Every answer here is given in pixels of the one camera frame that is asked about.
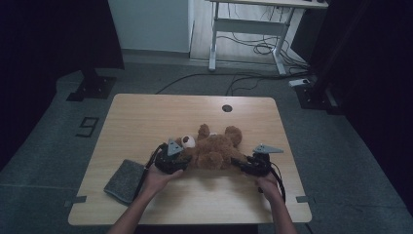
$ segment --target desk leg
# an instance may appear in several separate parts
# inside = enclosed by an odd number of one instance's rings
[[[210,45],[210,51],[209,51],[209,70],[210,71],[215,70],[215,63],[216,63],[216,22],[218,21],[218,10],[219,10],[219,3],[217,2],[216,7],[215,7],[215,16],[213,18],[212,44]]]
[[[284,23],[284,26],[283,26],[283,29],[282,29],[282,35],[281,35],[281,38],[279,40],[279,43],[277,44],[276,49],[273,50],[273,57],[274,57],[274,60],[276,61],[277,69],[279,70],[280,75],[286,75],[285,68],[283,66],[283,59],[282,59],[282,55],[281,55],[281,50],[282,50],[282,44],[285,40],[286,33],[288,32],[289,25],[291,23],[292,16],[294,15],[294,10],[295,10],[295,8],[291,8],[291,11],[288,14],[288,18]]]

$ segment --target gray towel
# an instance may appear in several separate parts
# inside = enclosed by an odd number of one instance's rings
[[[124,160],[118,171],[109,179],[103,191],[114,196],[124,204],[133,201],[134,191],[139,184],[144,166],[131,160]]]

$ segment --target wall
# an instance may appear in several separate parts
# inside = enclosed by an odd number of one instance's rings
[[[109,0],[122,49],[189,53],[193,0]]]

